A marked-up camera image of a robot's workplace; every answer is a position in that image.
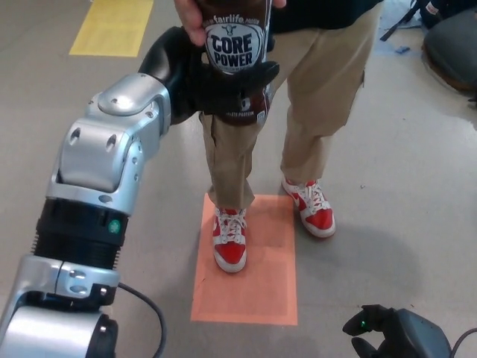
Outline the person's bare hand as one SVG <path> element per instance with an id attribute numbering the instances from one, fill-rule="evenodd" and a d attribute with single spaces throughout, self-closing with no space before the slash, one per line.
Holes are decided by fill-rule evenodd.
<path id="1" fill-rule="evenodd" d="M 197 46 L 204 45 L 206 34 L 202 26 L 203 17 L 198 3 L 196 1 L 186 0 L 175 1 L 174 5 L 190 40 Z M 350 31 L 346 30 L 344 34 L 355 35 L 355 39 L 358 40 L 359 43 L 362 41 L 372 43 L 377 29 L 377 25 L 374 24 L 374 21 L 379 19 L 381 7 L 379 4 L 373 10 L 368 11 L 367 15 L 362 17 L 364 21 L 357 21 L 357 23 L 350 28 Z"/>

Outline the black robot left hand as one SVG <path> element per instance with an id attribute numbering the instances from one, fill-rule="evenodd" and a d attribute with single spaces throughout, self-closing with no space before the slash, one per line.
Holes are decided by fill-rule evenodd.
<path id="1" fill-rule="evenodd" d="M 158 37 L 139 67 L 140 73 L 167 88 L 172 125 L 199 111 L 218 116 L 238 112 L 247 98 L 260 94 L 279 74 L 278 63 L 265 61 L 225 75 L 202 62 L 204 52 L 205 48 L 191 42 L 184 28 L 172 27 Z"/>

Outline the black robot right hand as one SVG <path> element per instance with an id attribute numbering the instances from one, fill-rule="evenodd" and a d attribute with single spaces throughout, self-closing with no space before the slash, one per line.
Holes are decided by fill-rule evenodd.
<path id="1" fill-rule="evenodd" d="M 364 305 L 342 328 L 352 337 L 359 357 L 447 358 L 452 348 L 444 331 L 435 323 L 407 309 Z M 378 348 L 361 335 L 380 332 L 385 339 Z"/>

